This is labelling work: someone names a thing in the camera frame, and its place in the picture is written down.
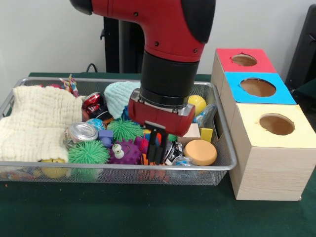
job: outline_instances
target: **white wall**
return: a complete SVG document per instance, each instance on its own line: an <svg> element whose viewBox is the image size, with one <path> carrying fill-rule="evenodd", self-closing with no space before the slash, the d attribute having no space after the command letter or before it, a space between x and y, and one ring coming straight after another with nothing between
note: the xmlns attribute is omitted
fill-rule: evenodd
<svg viewBox="0 0 316 237"><path fill-rule="evenodd" d="M217 0L198 73L209 74L217 47L263 48L282 78L315 0ZM69 0L0 0L0 103L29 72L105 71L103 19Z"/></svg>
<svg viewBox="0 0 316 237"><path fill-rule="evenodd" d="M105 71L102 29L102 17L69 0L0 0L0 103L30 72L83 72L89 63Z"/></svg>
<svg viewBox="0 0 316 237"><path fill-rule="evenodd" d="M306 13L315 0L217 0L199 73L212 70L215 48L262 48L285 80Z"/></svg>

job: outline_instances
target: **yellow ball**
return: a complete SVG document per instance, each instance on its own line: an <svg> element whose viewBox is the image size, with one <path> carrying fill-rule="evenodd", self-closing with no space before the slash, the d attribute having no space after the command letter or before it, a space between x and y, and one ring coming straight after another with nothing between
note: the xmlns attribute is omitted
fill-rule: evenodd
<svg viewBox="0 0 316 237"><path fill-rule="evenodd" d="M189 104L195 105L196 107L196 116L202 113L202 111L206 107L206 101L203 99L203 97L199 95L191 95L188 100Z"/></svg>
<svg viewBox="0 0 316 237"><path fill-rule="evenodd" d="M51 163L65 163L63 159L42 159L41 162L51 162ZM66 175L67 168L61 167L42 167L41 171L45 174L48 178L51 179L58 179Z"/></svg>

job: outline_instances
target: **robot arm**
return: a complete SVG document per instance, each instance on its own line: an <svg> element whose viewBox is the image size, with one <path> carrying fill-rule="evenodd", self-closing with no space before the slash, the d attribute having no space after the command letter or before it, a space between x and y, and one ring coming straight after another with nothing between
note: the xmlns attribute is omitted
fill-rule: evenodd
<svg viewBox="0 0 316 237"><path fill-rule="evenodd" d="M193 119L194 106L187 102L210 35L215 0L70 2L85 14L135 22L142 27L145 52L141 88L131 95L128 109L131 119L162 134L162 149L156 151L156 157L162 156L166 134L183 136Z"/></svg>

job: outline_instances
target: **googly eye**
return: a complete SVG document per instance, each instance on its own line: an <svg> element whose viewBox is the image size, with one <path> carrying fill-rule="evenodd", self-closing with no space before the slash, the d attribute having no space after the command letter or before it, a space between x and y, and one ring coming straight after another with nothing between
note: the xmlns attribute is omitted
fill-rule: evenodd
<svg viewBox="0 0 316 237"><path fill-rule="evenodd" d="M117 150L122 150L122 147L121 147L120 144L114 144L114 145L112 146L112 150L113 150L114 152L116 152Z"/></svg>
<svg viewBox="0 0 316 237"><path fill-rule="evenodd" d="M114 156L116 159L122 159L124 157L124 151L122 150L116 150L114 153Z"/></svg>

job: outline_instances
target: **red box top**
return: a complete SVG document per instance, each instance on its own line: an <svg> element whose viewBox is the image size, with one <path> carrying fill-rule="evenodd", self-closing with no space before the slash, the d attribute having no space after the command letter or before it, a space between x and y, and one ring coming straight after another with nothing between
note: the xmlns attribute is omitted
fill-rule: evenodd
<svg viewBox="0 0 316 237"><path fill-rule="evenodd" d="M262 49L218 48L216 51L224 72L276 73L271 61Z"/></svg>

